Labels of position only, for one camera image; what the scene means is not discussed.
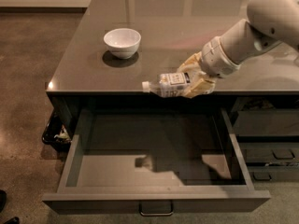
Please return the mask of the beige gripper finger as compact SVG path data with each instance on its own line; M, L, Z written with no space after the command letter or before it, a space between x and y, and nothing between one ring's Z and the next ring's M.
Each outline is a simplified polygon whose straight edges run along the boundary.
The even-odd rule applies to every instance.
M205 73L196 74L192 82L184 89L182 96L193 98L198 95L210 94L214 91L217 79Z
M191 55L178 69L178 73L201 73L200 66L201 53L194 53Z

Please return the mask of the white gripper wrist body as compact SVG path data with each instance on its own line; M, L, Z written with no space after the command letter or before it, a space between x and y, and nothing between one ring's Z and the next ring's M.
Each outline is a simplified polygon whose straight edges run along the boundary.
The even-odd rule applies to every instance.
M200 61L201 69L213 77L224 78L239 69L239 65L224 52L219 36L215 36L203 46Z

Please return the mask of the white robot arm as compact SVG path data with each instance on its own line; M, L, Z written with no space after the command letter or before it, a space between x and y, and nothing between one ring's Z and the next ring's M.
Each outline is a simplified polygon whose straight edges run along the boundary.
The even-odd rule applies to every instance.
M207 42L179 68L192 76L182 92L193 98L214 91L216 81L237 71L247 59L280 43L299 47L299 0L249 0L247 18Z

